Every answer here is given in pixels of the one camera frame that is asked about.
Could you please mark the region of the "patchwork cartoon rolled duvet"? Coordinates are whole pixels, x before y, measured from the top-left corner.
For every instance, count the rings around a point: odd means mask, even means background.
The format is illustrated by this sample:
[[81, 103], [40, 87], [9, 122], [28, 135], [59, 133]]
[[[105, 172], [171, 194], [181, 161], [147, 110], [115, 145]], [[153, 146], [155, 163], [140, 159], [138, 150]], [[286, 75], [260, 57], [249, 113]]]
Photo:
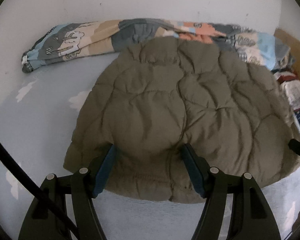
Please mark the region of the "patchwork cartoon rolled duvet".
[[273, 72], [294, 63], [290, 47], [268, 33], [237, 24], [169, 21], [134, 18], [104, 22], [70, 23], [53, 27], [23, 53], [23, 73], [79, 57], [117, 53], [155, 37], [172, 36], [233, 51], [246, 62], [265, 66]]

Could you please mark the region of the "wooden headboard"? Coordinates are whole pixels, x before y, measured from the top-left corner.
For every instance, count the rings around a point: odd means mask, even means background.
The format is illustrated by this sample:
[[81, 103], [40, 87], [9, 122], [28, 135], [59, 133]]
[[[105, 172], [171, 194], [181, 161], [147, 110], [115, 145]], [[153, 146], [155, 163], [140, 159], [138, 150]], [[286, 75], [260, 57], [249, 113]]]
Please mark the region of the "wooden headboard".
[[294, 71], [300, 79], [300, 41], [286, 31], [277, 28], [274, 33], [275, 37], [279, 38], [284, 44], [290, 47], [290, 52], [295, 58], [293, 64]]

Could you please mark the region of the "olive green puffer jacket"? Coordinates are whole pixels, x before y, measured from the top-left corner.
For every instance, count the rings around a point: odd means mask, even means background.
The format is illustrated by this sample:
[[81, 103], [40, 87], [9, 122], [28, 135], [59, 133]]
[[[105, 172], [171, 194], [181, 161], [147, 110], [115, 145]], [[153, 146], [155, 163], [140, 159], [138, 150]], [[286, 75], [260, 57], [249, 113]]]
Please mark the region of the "olive green puffer jacket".
[[224, 173], [260, 187], [300, 167], [300, 139], [273, 74], [215, 44], [154, 38], [130, 46], [99, 76], [79, 112], [64, 168], [76, 172], [117, 147], [106, 189], [143, 200], [199, 203], [178, 153], [189, 143]]

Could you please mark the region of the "light blue cloud bedsheet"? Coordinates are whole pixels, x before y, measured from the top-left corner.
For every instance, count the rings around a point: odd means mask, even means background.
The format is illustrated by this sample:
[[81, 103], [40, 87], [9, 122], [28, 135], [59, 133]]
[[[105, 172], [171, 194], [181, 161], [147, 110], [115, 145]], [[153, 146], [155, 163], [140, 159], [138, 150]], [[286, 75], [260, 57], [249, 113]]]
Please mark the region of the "light blue cloud bedsheet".
[[[29, 177], [40, 185], [64, 168], [79, 112], [104, 70], [119, 54], [90, 56], [41, 67], [0, 107], [0, 142]], [[300, 211], [300, 167], [261, 187], [282, 237]], [[125, 197], [106, 188], [93, 199], [107, 239], [191, 239], [202, 215], [199, 203]]]

